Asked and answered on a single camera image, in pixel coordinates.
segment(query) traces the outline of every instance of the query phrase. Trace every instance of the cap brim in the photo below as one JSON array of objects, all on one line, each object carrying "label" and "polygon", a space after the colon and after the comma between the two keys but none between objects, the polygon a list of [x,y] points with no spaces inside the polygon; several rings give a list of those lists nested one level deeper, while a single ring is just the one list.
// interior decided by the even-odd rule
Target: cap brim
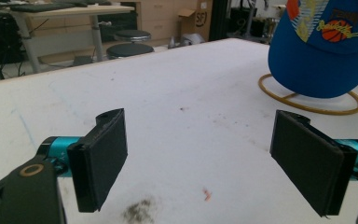
[{"label": "cap brim", "polygon": [[268,65],[285,88],[309,97],[337,97],[358,85],[358,53],[336,54],[305,43],[287,12],[272,38]]}]

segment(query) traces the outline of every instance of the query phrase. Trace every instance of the desk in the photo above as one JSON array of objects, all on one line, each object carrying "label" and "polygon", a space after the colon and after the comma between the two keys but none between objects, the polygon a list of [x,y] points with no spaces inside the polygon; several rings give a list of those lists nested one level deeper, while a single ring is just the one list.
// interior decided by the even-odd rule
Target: desk
[{"label": "desk", "polygon": [[[133,7],[122,6],[89,6],[72,7],[67,9],[53,10],[39,13],[24,13],[10,11],[20,28],[22,43],[27,50],[28,58],[35,73],[40,73],[40,65],[37,57],[58,52],[66,52],[75,49],[82,49],[86,46],[94,45],[96,49],[97,61],[103,60],[103,47],[101,33],[98,25],[98,15],[128,13]],[[26,24],[27,18],[31,19],[53,19],[68,18],[74,16],[90,16],[91,29],[63,35],[34,36],[31,37]]]},{"label": "desk", "polygon": [[357,182],[340,216],[319,217],[269,145],[276,109],[332,138],[358,138],[358,113],[313,114],[268,97],[257,86],[268,50],[227,39],[2,80],[0,178],[47,137],[82,136],[96,115],[122,107],[129,157],[100,213],[79,214],[72,180],[60,178],[69,223],[130,223],[128,208],[148,200],[154,222],[143,223],[353,224]]}]

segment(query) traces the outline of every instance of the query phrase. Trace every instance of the baseball cap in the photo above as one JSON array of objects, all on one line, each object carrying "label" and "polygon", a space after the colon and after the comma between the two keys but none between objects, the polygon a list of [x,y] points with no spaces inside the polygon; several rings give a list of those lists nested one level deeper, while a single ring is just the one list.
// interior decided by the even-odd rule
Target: baseball cap
[{"label": "baseball cap", "polygon": [[268,66],[285,88],[333,98],[358,85],[358,0],[288,0]]}]

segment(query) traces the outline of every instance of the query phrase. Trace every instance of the black stool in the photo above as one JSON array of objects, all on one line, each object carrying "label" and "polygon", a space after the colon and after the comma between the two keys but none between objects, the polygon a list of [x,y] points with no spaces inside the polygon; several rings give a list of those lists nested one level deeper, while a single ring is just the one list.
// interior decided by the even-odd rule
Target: black stool
[{"label": "black stool", "polygon": [[114,37],[116,40],[128,41],[132,43],[118,44],[110,47],[106,50],[108,59],[125,58],[154,52],[154,49],[150,46],[135,43],[151,39],[151,34],[146,31],[123,30],[116,32]]}]

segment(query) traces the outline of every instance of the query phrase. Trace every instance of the table leg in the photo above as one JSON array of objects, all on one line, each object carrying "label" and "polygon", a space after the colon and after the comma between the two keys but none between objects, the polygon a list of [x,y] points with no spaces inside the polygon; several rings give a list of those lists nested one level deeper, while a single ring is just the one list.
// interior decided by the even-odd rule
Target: table leg
[{"label": "table leg", "polygon": [[34,48],[32,46],[32,38],[28,30],[28,26],[25,22],[25,18],[23,18],[21,15],[18,15],[17,13],[12,13],[12,16],[14,17],[17,25],[19,26],[22,44],[27,51],[28,59],[31,62],[31,66],[34,70],[34,73],[40,73],[42,70],[40,68],[40,64],[36,57],[36,54],[34,53]]},{"label": "table leg", "polygon": [[91,29],[92,29],[92,38],[94,41],[95,51],[97,54],[97,61],[101,62],[103,60],[103,42],[101,40],[100,26],[98,24],[98,16],[91,16]]}]

